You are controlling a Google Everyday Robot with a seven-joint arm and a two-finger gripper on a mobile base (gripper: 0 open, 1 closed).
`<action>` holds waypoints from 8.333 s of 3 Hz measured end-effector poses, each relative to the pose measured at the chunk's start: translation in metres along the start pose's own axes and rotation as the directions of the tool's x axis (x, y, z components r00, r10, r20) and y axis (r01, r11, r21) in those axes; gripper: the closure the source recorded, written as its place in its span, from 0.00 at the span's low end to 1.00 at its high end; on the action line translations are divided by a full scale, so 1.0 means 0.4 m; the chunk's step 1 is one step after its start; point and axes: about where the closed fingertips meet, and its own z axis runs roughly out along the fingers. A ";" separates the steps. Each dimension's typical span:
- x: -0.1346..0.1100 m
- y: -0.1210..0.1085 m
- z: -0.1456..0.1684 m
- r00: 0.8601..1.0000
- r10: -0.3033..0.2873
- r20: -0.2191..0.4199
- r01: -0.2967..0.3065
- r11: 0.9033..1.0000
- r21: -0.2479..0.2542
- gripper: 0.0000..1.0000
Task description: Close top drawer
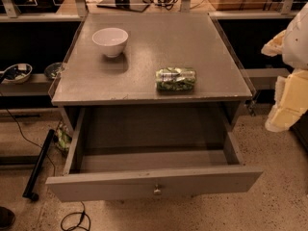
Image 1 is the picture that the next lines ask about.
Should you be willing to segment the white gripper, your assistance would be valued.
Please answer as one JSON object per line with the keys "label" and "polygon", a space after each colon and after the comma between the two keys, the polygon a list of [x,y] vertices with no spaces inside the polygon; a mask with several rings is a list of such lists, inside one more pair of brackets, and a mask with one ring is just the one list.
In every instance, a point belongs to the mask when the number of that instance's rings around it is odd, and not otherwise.
{"label": "white gripper", "polygon": [[282,54],[285,64],[300,68],[287,77],[277,77],[275,104],[265,123],[268,131],[287,131],[308,111],[308,4],[286,31],[281,31],[263,46],[261,53],[270,57]]}

